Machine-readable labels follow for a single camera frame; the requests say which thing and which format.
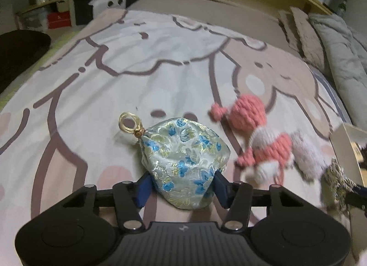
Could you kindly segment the cartoon animal print blanket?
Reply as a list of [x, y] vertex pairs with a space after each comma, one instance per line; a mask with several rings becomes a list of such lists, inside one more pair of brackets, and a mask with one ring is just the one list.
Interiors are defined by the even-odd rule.
[[245, 137], [208, 114], [242, 93], [262, 99], [269, 126], [306, 133], [325, 162], [342, 119], [331, 94], [299, 58], [206, 19], [107, 10], [72, 38], [1, 111], [1, 264], [19, 265], [14, 240], [39, 213], [84, 185], [111, 188], [144, 173], [136, 138], [118, 127], [122, 112], [145, 127], [187, 118], [228, 145], [225, 175]]

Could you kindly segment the beige fluffy pillow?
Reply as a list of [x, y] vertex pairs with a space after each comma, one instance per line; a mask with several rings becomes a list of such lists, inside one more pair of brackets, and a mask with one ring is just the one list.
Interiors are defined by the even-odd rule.
[[297, 7], [291, 7], [288, 11], [279, 11], [279, 21], [289, 46], [325, 77], [331, 76], [326, 52], [308, 14]]

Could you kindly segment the red box on shelf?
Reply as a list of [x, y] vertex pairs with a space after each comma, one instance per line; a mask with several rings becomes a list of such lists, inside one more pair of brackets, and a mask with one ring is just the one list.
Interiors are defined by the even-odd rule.
[[61, 13], [49, 13], [47, 15], [47, 22], [49, 29], [57, 29], [62, 27], [70, 27], [70, 12], [61, 12]]

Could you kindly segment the white cardboard tray box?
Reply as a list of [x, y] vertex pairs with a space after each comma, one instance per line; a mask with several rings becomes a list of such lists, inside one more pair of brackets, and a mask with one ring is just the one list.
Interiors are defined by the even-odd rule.
[[352, 144], [366, 146], [366, 131], [351, 124], [342, 123], [330, 135], [336, 159], [343, 167], [345, 175], [358, 185], [364, 185], [363, 176], [359, 168]]

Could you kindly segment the white lavender crochet toy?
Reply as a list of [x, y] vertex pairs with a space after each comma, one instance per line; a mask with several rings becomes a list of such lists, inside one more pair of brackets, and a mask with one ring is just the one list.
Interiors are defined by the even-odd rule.
[[321, 150], [301, 131], [293, 132], [290, 139], [294, 161], [303, 178], [306, 181], [319, 180], [328, 167]]

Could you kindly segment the pink white crochet doll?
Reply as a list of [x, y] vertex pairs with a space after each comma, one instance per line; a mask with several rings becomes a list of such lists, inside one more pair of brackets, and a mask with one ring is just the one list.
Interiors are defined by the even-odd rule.
[[294, 163], [292, 141], [289, 134], [267, 125], [266, 110], [259, 97], [242, 94], [231, 107], [214, 103], [210, 114], [215, 121], [228, 118], [236, 130], [249, 134], [245, 151], [238, 156], [236, 164], [252, 167], [257, 184], [270, 180], [278, 185], [284, 183], [285, 169]]

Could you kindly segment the white panda face device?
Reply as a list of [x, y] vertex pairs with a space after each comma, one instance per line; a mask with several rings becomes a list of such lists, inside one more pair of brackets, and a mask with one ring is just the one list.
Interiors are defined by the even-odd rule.
[[125, 9], [126, 0], [91, 0], [88, 5], [92, 6], [93, 18], [109, 8]]

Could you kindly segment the floral silk pouch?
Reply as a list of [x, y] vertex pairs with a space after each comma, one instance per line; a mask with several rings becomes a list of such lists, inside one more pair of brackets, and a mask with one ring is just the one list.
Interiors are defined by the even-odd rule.
[[120, 115], [118, 125], [121, 131], [137, 138], [142, 165], [171, 205], [197, 210], [211, 204], [215, 173], [224, 171], [231, 154], [215, 131], [184, 117], [145, 128], [141, 119], [130, 112]]

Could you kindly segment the grey quilted comforter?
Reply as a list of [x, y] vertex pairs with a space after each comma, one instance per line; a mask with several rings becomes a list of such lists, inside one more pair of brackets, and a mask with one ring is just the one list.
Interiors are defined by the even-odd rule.
[[330, 66], [336, 90], [353, 124], [366, 129], [366, 37], [343, 18], [310, 14]]

